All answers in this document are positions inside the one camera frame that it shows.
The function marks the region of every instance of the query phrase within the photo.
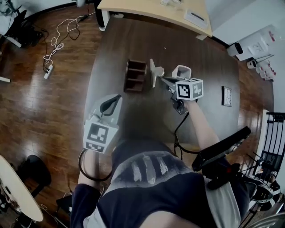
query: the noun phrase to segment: hand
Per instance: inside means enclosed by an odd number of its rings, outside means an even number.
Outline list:
[[[276,180],[275,176],[271,176],[270,179],[269,179],[269,182],[273,183],[275,180]]]
[[[188,101],[188,100],[183,100],[185,108],[188,110],[191,108],[191,106],[196,103],[196,101]]]

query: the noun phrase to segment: white device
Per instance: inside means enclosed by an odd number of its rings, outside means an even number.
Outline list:
[[[83,7],[85,5],[85,0],[76,0],[77,7]]]
[[[183,65],[178,65],[172,72],[172,77],[189,79],[191,78],[191,68],[183,66]]]
[[[119,130],[118,118],[122,106],[122,97],[113,94],[98,100],[93,112],[84,124],[83,147],[98,153],[108,152],[113,146]]]
[[[151,86],[155,88],[156,79],[164,76],[164,68],[161,66],[156,67],[153,59],[150,59],[151,66]]]
[[[161,4],[161,5],[167,5],[168,2],[170,2],[170,0],[161,0],[161,1],[160,1],[160,4]]]
[[[50,65],[49,68],[48,68],[48,72],[45,73],[45,76],[44,76],[45,79],[48,79],[48,78],[49,78],[49,76],[50,76],[52,70],[53,70],[53,65]]]
[[[0,77],[0,81],[10,82],[11,80],[5,77]]]
[[[203,80],[190,78],[183,81],[177,81],[176,96],[177,99],[194,101],[204,96]]]
[[[193,24],[197,25],[202,29],[206,29],[208,27],[208,19],[199,15],[196,12],[193,12],[190,9],[186,10],[184,19],[186,19],[189,22],[192,22]]]

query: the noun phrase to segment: picture frame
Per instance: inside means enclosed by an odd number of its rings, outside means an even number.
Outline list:
[[[232,89],[226,86],[222,86],[222,105],[232,106]]]

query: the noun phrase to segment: white cable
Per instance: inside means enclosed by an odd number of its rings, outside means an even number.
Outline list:
[[[71,192],[67,191],[67,192],[65,192],[65,194],[63,195],[63,198],[66,196],[66,194],[70,194],[70,195],[72,195],[72,193],[71,193]]]
[[[43,209],[46,213],[48,213],[50,216],[52,216],[53,219],[54,219],[54,220],[56,221],[56,223],[58,224],[58,222],[57,222],[57,220],[55,219],[55,217],[54,217],[53,215],[51,215],[51,214],[48,212],[48,208],[47,208],[45,205],[41,204],[39,207],[40,207],[40,209]]]
[[[79,27],[79,24],[78,24],[78,19],[79,18],[81,18],[81,17],[84,17],[85,15],[83,15],[83,16],[79,16],[79,17],[77,17],[77,18],[73,18],[73,19],[66,19],[66,20],[64,20],[63,22],[61,22],[58,26],[57,26],[57,33],[58,33],[58,36],[57,37],[53,37],[52,39],[51,39],[51,41],[50,41],[50,45],[52,45],[52,46],[54,46],[54,49],[53,49],[53,51],[49,54],[49,55],[45,55],[44,57],[43,57],[43,59],[45,60],[45,64],[49,64],[49,62],[51,61],[51,65],[53,65],[53,61],[51,60],[51,57],[52,57],[52,55],[54,55],[55,54],[55,52],[57,52],[58,50],[60,50],[60,49],[62,49],[63,47],[64,47],[64,43],[60,43],[60,44],[57,44],[57,41],[58,41],[58,38],[60,37],[60,32],[58,31],[58,27],[59,26],[61,26],[64,22],[66,22],[67,20],[71,20],[71,22],[69,22],[68,24],[67,24],[67,28],[66,28],[66,31],[69,33],[69,32],[71,32],[71,31],[73,31],[73,30],[75,30],[75,29],[77,29],[78,27]],[[74,21],[76,21],[76,27],[75,28],[73,28],[73,29],[71,29],[71,30],[69,30],[68,29],[68,27],[69,27],[69,25],[72,23],[72,22],[74,22]]]

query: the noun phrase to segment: white table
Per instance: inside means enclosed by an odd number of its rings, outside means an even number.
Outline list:
[[[0,155],[0,178],[2,187],[10,199],[16,201],[21,211],[35,221],[43,220],[43,213],[10,164]]]

